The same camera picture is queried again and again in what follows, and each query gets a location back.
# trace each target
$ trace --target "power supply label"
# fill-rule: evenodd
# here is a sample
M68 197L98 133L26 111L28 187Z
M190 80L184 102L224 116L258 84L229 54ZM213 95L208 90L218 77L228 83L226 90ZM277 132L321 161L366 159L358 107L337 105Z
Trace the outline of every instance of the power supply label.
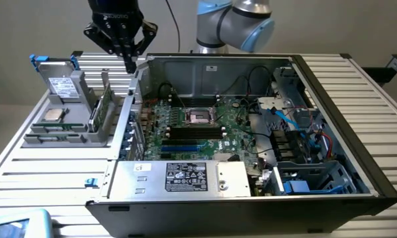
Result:
M166 163L168 192L206 191L205 163Z

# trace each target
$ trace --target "cpu socket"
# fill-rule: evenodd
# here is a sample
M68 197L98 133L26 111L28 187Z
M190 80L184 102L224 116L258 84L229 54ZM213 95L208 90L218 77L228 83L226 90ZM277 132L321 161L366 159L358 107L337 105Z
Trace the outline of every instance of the cpu socket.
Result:
M192 124L213 124L213 109L188 109L186 121Z

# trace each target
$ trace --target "motherboard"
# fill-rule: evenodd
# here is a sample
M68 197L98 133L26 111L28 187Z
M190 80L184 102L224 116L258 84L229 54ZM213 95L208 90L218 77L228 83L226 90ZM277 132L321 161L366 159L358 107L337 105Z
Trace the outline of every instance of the motherboard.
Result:
M241 99L234 97L206 102L185 99L145 102L141 111L144 160L226 161L234 156L248 168L256 167L253 135L244 132L250 131L250 126L240 119L244 107Z

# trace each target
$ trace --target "green circuit board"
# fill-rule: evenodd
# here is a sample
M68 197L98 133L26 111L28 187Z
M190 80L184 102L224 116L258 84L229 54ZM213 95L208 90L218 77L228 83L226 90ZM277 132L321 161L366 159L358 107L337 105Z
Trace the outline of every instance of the green circuit board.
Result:
M145 133L146 151L144 160L221 160L234 154L240 156L246 167L253 167L257 162L257 157L250 154L244 145L253 140L253 136L244 133L236 123L238 111L241 111L244 118L244 108L234 108L232 104L238 102L234 98L224 98L217 103L217 107L212 108L193 108L194 110L210 110L213 113L212 124L188 124L185 112L190 108L172 108L168 103L160 101L149 106L142 112L149 112L148 123L142 122L142 130ZM162 140L166 140L165 129L172 127L225 127L226 135L221 140L206 139L197 140L200 151L194 152L161 152ZM242 129L250 131L249 126L242 126ZM249 147L250 152L256 152L253 146ZM170 153L170 158L161 159L161 153Z

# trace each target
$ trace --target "blue clip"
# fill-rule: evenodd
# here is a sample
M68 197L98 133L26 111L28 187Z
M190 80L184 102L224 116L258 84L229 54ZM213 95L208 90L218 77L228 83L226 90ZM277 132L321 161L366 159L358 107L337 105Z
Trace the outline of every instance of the blue clip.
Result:
M290 119L288 119L288 117L286 117L280 111L276 111L276 115L278 115L278 116L282 118L284 121L286 121L286 122L289 122L290 124L293 124L294 127L296 127L296 130L300 130L300 126L298 126L298 124L297 124L294 121L292 121ZM300 133L300 135L301 135L301 137L305 139L305 134L304 134L302 132Z
M77 60L77 58L74 57L74 55L70 55L70 61L72 61L73 66L74 66L74 70L81 70L81 69L80 69L78 60Z
M326 190L310 190L304 180L292 180L286 181L284 184L285 193L289 195L300 195L300 194L341 194L342 186L338 185L332 189Z
M85 184L84 184L84 186L85 186L85 187L98 187L98 185L97 185L97 181L98 181L97 178L88 178L88 179L85 180Z
M38 66L34 63L34 54L29 55L29 61L30 61L30 64L33 65L34 71L40 72Z
M46 62L50 58L48 56L38 56L34 61L37 62Z

